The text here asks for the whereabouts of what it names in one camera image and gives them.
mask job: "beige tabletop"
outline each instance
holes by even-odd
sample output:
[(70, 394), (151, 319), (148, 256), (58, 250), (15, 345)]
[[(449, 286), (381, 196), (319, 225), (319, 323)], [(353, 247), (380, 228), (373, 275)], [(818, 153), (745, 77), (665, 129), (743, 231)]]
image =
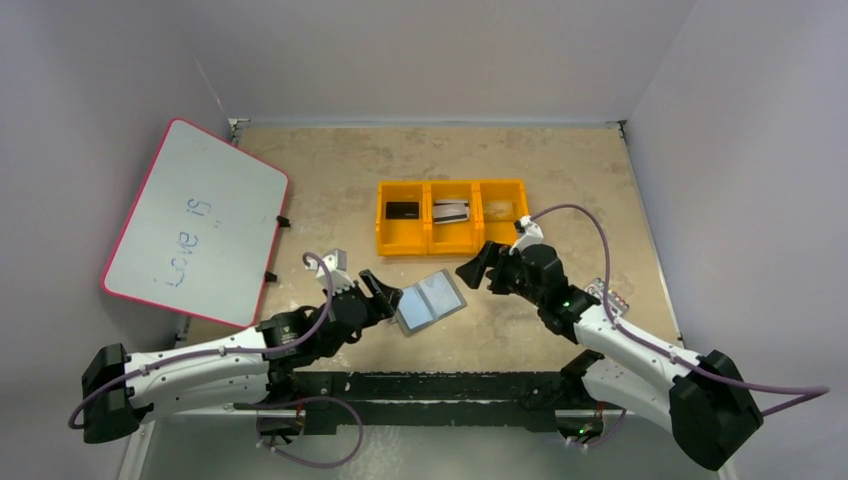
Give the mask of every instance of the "beige tabletop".
[[(612, 287), (631, 304), (628, 320), (665, 339), (677, 337), (656, 253), (645, 224), (629, 160), (612, 128), (248, 128), (239, 147), (278, 166), (291, 181), (283, 230), (261, 319), (323, 303), (304, 251), (348, 253), (353, 275), (369, 268), (395, 287), (411, 285), (462, 257), (378, 257), (377, 182), (382, 180), (521, 178), (530, 211), (563, 202), (594, 212), (609, 236)], [(574, 211), (539, 221), (546, 243), (563, 260), (572, 283), (603, 273), (603, 251), (590, 221)], [(517, 296), (470, 290), (457, 279), (468, 306), (412, 337), (388, 322), (369, 328), (314, 370), (552, 371), (583, 348), (545, 329), (533, 305)], [(192, 343), (228, 335), (231, 328), (193, 319)]]

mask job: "table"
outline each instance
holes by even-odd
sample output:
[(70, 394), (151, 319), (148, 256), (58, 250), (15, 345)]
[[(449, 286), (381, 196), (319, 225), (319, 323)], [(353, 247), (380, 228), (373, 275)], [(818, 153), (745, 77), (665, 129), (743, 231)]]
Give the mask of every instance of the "table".
[[(628, 320), (676, 342), (661, 270), (615, 128), (284, 128), (252, 126), (239, 147), (288, 173), (284, 208), (292, 228), (282, 233), (272, 271), (280, 277), (262, 300), (261, 319), (323, 302), (314, 273), (300, 256), (338, 247), (348, 270), (370, 268), (388, 285), (404, 287), (467, 261), (462, 257), (381, 258), (374, 221), (381, 180), (523, 178), (530, 211), (572, 202), (593, 211), (612, 251), (611, 285), (631, 304)], [(603, 272), (603, 251), (591, 222), (573, 211), (540, 220), (546, 243), (563, 260), (572, 283)], [(404, 337), (383, 322), (331, 359), (308, 367), (337, 371), (552, 371), (583, 348), (545, 329), (525, 300), (460, 289), (464, 310)], [(229, 327), (194, 319), (189, 342), (228, 335)]]

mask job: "yellow tray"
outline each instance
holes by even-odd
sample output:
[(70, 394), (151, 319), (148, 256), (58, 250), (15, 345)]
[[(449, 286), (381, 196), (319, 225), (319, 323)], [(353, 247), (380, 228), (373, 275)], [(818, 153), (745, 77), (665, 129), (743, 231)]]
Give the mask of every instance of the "yellow tray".
[[(434, 224), (433, 201), (447, 199), (468, 200), (470, 219)], [(417, 202), (419, 217), (387, 220), (387, 202)], [(380, 182), (377, 254), (473, 255), (486, 240), (515, 242), (518, 237), (513, 223), (528, 214), (527, 194), (520, 179)]]

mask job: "gray floor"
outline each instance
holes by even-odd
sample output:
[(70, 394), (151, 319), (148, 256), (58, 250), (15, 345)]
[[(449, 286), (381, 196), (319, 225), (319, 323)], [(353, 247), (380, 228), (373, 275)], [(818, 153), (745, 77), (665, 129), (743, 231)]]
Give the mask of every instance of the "gray floor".
[[(160, 422), (143, 479), (682, 479), (716, 480), (670, 435), (630, 416), (614, 440), (583, 454), (519, 428), (368, 427), (359, 455), (332, 470), (301, 467), (255, 447), (250, 417), (177, 415)], [(313, 460), (343, 457), (355, 427), (296, 440), (289, 451)]]

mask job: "white wall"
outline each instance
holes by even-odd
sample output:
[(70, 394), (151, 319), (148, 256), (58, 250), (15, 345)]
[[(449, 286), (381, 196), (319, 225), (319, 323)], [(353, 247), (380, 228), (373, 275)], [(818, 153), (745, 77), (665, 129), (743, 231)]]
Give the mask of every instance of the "white wall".
[(230, 117), (626, 118), (694, 0), (173, 0)]
[(848, 478), (846, 25), (844, 1), (701, 0), (630, 119), (684, 339), (834, 389), (768, 418), (741, 478)]
[(163, 346), (170, 314), (98, 277), (169, 118), (226, 121), (158, 0), (0, 5), (0, 465), (113, 479), (124, 442), (65, 426), (103, 345)]

